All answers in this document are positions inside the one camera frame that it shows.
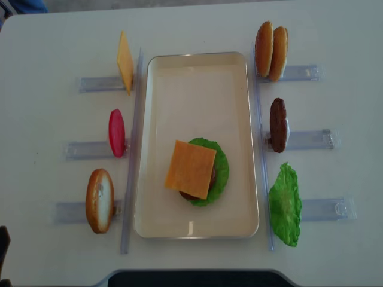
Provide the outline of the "sesame top bun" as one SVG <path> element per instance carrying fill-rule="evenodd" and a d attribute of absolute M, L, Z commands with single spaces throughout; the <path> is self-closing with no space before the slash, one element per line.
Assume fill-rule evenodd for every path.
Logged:
<path fill-rule="evenodd" d="M 257 31 L 255 43 L 255 63 L 261 77 L 269 75 L 273 53 L 273 25 L 265 21 Z"/>

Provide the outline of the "lettuce leaf in burger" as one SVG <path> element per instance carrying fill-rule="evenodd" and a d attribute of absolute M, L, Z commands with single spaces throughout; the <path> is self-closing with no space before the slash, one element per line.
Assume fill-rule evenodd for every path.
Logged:
<path fill-rule="evenodd" d="M 215 182 L 209 188 L 207 199 L 187 199 L 193 206 L 207 206 L 219 199 L 223 193 L 229 178 L 229 162 L 221 146 L 216 141 L 210 141 L 205 138 L 194 138 L 190 140 L 189 143 L 216 150 L 214 160 Z"/>

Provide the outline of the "meat patty in burger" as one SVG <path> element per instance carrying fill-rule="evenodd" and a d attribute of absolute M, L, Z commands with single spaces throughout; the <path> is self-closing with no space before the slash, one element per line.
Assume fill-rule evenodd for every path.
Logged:
<path fill-rule="evenodd" d="M 215 182 L 216 182 L 216 169 L 215 169 L 215 166 L 213 166 L 212 167 L 212 173 L 211 173 L 211 179 L 210 179 L 210 183 L 209 183 L 208 193 L 210 192 L 211 188 L 214 186 Z M 199 200 L 198 197 L 191 196 L 190 194 L 184 193 L 182 191 L 180 191 L 179 193 L 180 193 L 180 195 L 182 197 L 184 197 L 187 200 Z"/>

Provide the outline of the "standing meat patty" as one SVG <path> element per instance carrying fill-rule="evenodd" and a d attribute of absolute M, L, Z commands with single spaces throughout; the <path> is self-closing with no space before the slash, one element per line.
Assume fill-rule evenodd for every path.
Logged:
<path fill-rule="evenodd" d="M 270 108 L 270 140 L 274 152 L 284 152 L 289 135 L 287 111 L 282 98 L 276 98 Z"/>

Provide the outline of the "standing bread slice left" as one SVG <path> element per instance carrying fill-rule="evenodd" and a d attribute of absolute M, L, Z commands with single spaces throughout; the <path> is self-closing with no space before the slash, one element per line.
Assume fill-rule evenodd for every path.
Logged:
<path fill-rule="evenodd" d="M 111 224 L 114 209 L 114 187 L 105 169 L 96 169 L 89 178 L 86 192 L 86 218 L 92 231 L 105 234 Z"/>

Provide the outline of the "standing cheese slice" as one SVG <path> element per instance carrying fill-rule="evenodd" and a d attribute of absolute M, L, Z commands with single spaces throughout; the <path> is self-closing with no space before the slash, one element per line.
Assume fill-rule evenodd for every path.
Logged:
<path fill-rule="evenodd" d="M 121 31 L 117 53 L 117 65 L 127 94 L 131 94 L 133 83 L 133 59 L 124 31 Z"/>

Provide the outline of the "standing lettuce leaf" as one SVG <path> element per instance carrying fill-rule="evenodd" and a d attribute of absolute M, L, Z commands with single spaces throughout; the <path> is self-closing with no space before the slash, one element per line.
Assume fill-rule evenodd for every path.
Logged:
<path fill-rule="evenodd" d="M 302 199 L 296 171 L 283 163 L 269 192 L 272 230 L 287 246 L 296 247 L 300 236 Z"/>

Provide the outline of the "clear holder for tomato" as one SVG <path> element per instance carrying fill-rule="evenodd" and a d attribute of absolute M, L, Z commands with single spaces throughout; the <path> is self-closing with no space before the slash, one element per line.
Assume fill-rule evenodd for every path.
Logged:
<path fill-rule="evenodd" d="M 109 160 L 116 158 L 107 141 L 67 142 L 63 145 L 63 158 L 74 160 Z"/>

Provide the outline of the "clear holder for cheese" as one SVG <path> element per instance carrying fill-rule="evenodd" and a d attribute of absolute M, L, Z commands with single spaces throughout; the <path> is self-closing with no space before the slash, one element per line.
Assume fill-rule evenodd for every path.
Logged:
<path fill-rule="evenodd" d="M 122 91 L 125 89 L 125 85 L 120 76 L 78 77 L 77 86 L 80 93 Z"/>

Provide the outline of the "clear holder for lettuce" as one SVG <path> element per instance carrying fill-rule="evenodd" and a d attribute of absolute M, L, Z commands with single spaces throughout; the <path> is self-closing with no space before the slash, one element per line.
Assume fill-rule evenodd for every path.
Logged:
<path fill-rule="evenodd" d="M 357 214 L 353 198 L 304 199 L 302 201 L 302 221 L 341 221 L 356 220 Z"/>

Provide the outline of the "cream rectangular serving tray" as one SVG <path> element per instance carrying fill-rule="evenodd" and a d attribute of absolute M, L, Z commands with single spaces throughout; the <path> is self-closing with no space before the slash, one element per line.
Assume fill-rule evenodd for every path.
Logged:
<path fill-rule="evenodd" d="M 157 56 L 147 68 L 134 227 L 146 239 L 250 237 L 259 227 L 247 63 L 238 52 Z M 219 144 L 229 164 L 218 199 L 194 205 L 165 187 L 176 141 Z"/>

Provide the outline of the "standing bun half right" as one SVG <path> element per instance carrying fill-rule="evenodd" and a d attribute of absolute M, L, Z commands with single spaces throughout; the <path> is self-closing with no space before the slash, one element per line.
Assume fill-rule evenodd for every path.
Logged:
<path fill-rule="evenodd" d="M 269 71 L 271 81 L 277 82 L 283 75 L 287 64 L 288 54 L 288 31 L 280 26 L 273 33 L 273 53 Z"/>

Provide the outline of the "dark object at left edge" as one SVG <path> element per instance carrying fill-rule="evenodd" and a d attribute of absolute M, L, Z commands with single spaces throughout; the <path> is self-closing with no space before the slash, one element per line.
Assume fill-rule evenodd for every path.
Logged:
<path fill-rule="evenodd" d="M 7 254 L 8 247 L 10 245 L 10 235 L 6 226 L 1 226 L 1 235 L 0 235 L 0 273 L 2 273 L 2 268 L 4 265 L 5 257 Z M 10 279 L 1 279 L 1 287 L 12 287 Z"/>

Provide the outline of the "long clear rail right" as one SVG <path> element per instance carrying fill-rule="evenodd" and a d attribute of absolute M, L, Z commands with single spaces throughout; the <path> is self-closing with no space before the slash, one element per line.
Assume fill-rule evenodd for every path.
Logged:
<path fill-rule="evenodd" d="M 260 104 L 260 93 L 259 93 L 259 81 L 257 79 L 257 67 L 255 63 L 255 42 L 252 43 L 252 57 L 254 64 L 253 71 L 253 94 L 255 98 L 256 104 L 256 112 L 257 112 L 257 122 L 258 122 L 258 131 L 257 139 L 258 139 L 258 147 L 259 147 L 259 159 L 260 159 L 260 168 L 261 168 L 261 179 L 262 179 L 262 191 L 264 197 L 264 209 L 265 209 L 265 221 L 266 221 L 266 232 L 268 237 L 268 246 L 270 251 L 274 251 L 274 239 L 273 239 L 273 231 L 270 224 L 270 208 L 269 208 L 269 183 L 268 183 L 268 169 L 267 162 L 265 159 L 265 151 L 264 151 L 264 142 L 263 142 L 263 126 L 262 126 L 262 109 Z"/>

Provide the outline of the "long clear rail left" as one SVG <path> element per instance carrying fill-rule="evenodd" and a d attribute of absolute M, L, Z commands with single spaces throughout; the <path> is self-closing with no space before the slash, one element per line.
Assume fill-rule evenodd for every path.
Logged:
<path fill-rule="evenodd" d="M 139 122 L 141 118 L 141 87 L 142 87 L 142 67 L 144 62 L 144 52 L 140 48 L 139 57 L 137 63 L 137 73 L 135 77 L 135 108 L 133 115 L 133 125 L 130 137 L 130 149 L 129 149 L 129 170 L 127 176 L 126 192 L 124 197 L 124 213 L 123 224 L 121 230 L 121 242 L 120 242 L 120 254 L 128 254 L 129 240 L 131 230 L 131 213 L 132 213 L 132 198 L 133 189 L 136 178 L 136 158 L 138 149 L 138 133 Z"/>

